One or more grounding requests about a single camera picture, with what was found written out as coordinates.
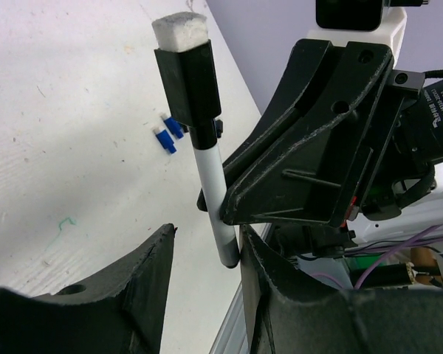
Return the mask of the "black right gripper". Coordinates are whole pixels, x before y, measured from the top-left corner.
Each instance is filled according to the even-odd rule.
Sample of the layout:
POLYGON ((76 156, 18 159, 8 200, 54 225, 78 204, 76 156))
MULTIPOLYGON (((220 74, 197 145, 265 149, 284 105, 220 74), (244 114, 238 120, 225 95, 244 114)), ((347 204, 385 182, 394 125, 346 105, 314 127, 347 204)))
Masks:
POLYGON ((443 69, 391 73, 393 63, 384 44, 298 41, 224 163, 221 219, 339 226, 353 202, 384 221, 430 194, 443 162, 443 69))

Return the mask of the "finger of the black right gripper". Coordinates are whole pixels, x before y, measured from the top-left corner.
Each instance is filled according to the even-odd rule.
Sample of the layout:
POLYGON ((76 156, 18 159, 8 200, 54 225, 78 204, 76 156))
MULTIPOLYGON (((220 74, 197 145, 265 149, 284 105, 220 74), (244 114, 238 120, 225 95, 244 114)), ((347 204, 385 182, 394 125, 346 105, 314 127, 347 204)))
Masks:
POLYGON ((253 132, 224 162, 223 214, 329 214, 333 209, 331 41, 300 39, 253 132))

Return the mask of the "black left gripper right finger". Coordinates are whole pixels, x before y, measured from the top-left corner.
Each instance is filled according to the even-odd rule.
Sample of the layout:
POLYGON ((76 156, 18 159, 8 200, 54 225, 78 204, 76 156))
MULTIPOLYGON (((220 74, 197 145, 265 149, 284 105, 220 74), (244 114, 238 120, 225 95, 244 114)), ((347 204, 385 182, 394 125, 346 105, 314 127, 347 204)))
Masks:
POLYGON ((337 290, 240 228, 250 353, 443 353, 443 290, 337 290))

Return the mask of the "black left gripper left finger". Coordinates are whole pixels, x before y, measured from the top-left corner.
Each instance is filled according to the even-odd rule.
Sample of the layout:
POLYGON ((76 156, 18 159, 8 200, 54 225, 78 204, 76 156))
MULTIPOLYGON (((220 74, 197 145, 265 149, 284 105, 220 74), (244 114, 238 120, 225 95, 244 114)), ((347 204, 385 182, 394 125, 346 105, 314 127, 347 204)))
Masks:
POLYGON ((54 295, 0 288, 0 353, 158 353, 176 229, 167 223, 54 295))

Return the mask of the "black pen cap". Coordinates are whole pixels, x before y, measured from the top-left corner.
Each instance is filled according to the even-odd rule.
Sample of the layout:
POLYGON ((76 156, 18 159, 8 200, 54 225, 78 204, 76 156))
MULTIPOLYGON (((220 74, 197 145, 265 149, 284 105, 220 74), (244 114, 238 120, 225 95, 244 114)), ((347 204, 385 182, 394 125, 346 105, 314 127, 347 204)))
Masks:
POLYGON ((216 119, 214 121, 215 130, 216 130, 216 137, 217 139, 220 139, 222 137, 222 134, 224 133, 224 123, 221 119, 216 119))

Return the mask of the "black marker diagonal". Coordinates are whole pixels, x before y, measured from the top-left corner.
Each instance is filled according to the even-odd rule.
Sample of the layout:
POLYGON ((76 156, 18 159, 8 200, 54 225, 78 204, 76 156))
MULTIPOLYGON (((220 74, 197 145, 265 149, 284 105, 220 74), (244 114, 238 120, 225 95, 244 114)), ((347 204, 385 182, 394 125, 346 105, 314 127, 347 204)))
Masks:
POLYGON ((215 120, 222 109, 207 19, 199 13, 179 12, 153 21, 152 28, 171 116, 190 134, 219 259, 226 268, 235 268, 239 262, 236 231, 220 217, 227 186, 215 120))

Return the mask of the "blue pen cap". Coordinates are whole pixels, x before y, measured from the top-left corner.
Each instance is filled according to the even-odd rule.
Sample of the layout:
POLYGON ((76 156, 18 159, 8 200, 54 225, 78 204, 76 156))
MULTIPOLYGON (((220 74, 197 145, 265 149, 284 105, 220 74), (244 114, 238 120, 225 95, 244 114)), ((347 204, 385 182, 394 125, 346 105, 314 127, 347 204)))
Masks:
POLYGON ((154 127, 152 131, 162 148, 169 154, 175 154, 176 148, 169 133, 160 127, 154 127))
POLYGON ((182 139, 184 137, 185 132, 182 126, 173 117, 168 116, 166 113, 162 113, 160 114, 160 118, 173 136, 177 139, 182 139))

